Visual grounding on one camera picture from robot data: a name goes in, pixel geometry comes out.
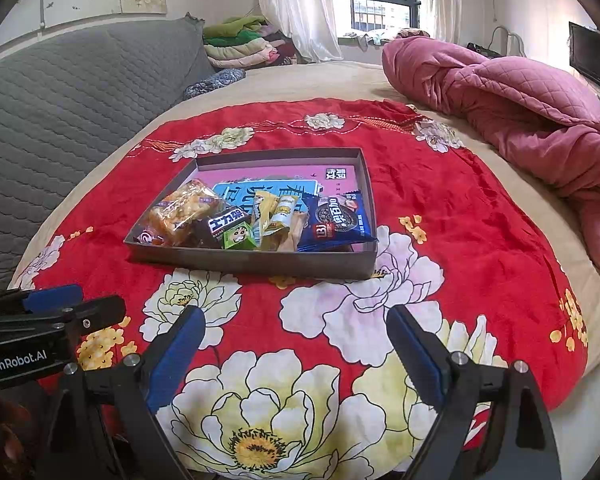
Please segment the yellow rice cracker bag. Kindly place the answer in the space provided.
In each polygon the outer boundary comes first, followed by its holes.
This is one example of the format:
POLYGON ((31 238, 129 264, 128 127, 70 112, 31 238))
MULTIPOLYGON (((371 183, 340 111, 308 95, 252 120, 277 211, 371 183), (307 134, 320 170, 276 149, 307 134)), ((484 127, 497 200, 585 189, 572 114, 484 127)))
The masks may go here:
POLYGON ((147 226, 166 244, 178 246, 193 231, 194 222, 215 212, 221 197, 199 179, 182 184, 164 196, 147 214, 147 226))

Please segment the grey quilted headboard cover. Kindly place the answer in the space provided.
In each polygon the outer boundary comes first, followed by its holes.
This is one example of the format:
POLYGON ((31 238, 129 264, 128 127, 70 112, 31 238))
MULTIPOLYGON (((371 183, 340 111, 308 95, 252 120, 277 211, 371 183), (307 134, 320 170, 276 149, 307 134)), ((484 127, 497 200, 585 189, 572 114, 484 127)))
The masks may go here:
POLYGON ((0 290, 73 188, 212 74, 203 30, 191 15, 93 26, 0 61, 0 290))

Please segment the blue patterned pillow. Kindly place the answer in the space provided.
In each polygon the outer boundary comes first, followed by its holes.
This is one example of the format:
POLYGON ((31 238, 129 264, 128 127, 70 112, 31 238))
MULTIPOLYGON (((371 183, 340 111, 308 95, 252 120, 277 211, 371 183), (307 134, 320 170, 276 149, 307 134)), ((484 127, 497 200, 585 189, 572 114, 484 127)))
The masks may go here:
POLYGON ((183 92, 183 100, 187 101, 197 96, 210 93, 214 90, 222 89, 230 84, 241 81, 246 76, 246 71, 242 68, 226 68, 219 72, 190 84, 183 92))

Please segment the blue Oreo cookie pack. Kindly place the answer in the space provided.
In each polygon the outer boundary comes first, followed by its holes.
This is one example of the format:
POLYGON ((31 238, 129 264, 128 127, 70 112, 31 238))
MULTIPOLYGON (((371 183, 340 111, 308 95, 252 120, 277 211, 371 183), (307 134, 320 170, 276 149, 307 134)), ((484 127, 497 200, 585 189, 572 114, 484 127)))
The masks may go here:
POLYGON ((299 252, 326 252, 346 245, 376 242, 359 190, 332 195, 304 193, 308 220, 297 249, 299 252))

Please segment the green small snack pack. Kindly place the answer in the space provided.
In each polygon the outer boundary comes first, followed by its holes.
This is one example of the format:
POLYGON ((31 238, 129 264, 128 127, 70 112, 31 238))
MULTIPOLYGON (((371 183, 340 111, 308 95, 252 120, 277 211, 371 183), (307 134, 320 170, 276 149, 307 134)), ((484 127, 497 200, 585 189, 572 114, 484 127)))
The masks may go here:
POLYGON ((248 221, 237 223, 223 233, 225 250, 255 250, 257 247, 248 221))

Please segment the orange clear snack pack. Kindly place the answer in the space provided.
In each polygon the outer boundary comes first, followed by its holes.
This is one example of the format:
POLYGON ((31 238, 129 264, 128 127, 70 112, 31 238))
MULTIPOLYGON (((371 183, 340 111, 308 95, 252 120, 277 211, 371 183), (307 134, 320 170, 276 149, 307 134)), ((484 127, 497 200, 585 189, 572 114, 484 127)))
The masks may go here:
POLYGON ((306 212, 295 211, 291 217, 291 224, 288 232, 283 236, 278 244, 278 252, 296 252, 304 227, 308 220, 306 212))

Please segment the dark Snickers bar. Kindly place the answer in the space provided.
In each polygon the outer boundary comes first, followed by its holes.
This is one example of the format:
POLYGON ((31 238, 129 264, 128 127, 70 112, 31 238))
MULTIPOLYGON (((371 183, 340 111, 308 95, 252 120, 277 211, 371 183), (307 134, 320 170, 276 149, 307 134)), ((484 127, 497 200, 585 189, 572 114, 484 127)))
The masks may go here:
POLYGON ((239 206, 229 206, 206 218, 195 220, 190 240, 194 247, 220 248, 225 232, 249 219, 239 206))

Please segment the black television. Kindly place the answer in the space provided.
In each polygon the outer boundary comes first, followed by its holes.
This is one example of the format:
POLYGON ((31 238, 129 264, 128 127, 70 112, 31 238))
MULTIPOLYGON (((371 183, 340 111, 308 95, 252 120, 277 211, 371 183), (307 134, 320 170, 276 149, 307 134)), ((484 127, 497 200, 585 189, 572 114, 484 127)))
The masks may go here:
POLYGON ((600 86, 600 32, 569 23, 569 64, 600 86))

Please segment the red panda candy pack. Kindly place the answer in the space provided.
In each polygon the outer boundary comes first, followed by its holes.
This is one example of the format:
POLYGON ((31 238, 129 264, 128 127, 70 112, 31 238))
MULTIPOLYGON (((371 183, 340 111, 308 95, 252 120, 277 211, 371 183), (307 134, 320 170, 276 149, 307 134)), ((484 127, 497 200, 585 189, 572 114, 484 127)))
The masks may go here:
POLYGON ((158 232, 151 228, 142 229, 134 240, 138 244, 149 246, 163 246, 166 244, 166 239, 158 232))

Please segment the grey box lid tray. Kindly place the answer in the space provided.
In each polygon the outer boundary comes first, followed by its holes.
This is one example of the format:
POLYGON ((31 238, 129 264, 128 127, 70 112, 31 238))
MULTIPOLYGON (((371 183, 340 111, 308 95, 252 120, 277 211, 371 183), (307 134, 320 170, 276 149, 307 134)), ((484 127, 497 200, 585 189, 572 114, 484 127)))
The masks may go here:
POLYGON ((135 260, 195 270, 365 280, 379 243, 359 148, 201 157, 124 239, 135 260))

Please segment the yellow Alpenliebe candy pack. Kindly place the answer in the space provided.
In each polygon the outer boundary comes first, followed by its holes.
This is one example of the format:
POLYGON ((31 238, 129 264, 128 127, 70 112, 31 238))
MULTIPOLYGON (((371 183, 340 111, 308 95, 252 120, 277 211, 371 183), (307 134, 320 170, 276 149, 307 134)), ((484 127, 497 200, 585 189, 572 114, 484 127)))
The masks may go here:
POLYGON ((258 249, 262 246, 263 233, 270 220, 274 208, 278 202, 278 196, 265 190, 254 192, 251 229, 258 249))

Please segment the white yellow wafer bar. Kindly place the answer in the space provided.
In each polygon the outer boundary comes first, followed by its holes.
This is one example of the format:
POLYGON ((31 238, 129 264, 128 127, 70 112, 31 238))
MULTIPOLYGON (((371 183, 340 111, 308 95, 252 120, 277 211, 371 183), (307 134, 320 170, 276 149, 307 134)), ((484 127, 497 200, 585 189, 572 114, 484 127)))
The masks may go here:
POLYGON ((299 200, 298 195, 286 194, 278 198, 278 202, 270 220, 266 224, 264 234, 273 235, 281 230, 288 230, 291 225, 291 217, 299 200))

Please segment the pink book in tray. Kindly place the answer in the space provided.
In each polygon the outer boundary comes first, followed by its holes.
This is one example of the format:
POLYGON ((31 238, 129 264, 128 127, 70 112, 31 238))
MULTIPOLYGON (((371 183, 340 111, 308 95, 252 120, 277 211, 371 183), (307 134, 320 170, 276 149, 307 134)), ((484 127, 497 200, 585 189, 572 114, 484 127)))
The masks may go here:
POLYGON ((196 176, 210 185, 224 200, 238 205, 251 203, 257 190, 274 195, 301 196, 303 193, 320 195, 358 189, 355 166, 346 162, 207 170, 199 168, 196 176))

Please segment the pink quilted duvet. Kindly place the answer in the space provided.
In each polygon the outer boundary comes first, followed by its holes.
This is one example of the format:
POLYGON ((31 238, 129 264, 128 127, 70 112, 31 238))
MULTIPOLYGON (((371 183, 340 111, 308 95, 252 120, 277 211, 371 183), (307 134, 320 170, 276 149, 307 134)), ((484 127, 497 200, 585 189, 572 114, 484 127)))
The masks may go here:
POLYGON ((600 100, 592 91, 528 58, 486 58, 425 36, 390 41, 382 67, 407 99, 465 119, 510 164, 563 198, 600 268, 600 100))

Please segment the clothes on window sill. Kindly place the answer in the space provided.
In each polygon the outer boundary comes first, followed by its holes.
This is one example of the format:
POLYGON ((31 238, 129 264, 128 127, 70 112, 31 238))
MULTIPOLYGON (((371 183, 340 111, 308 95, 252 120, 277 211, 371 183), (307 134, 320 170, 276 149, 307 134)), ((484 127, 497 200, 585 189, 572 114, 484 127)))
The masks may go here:
POLYGON ((410 37, 429 37, 429 34, 426 30, 413 27, 373 29, 368 32, 350 29, 338 38, 338 44, 367 51, 369 47, 382 47, 392 40, 410 37))

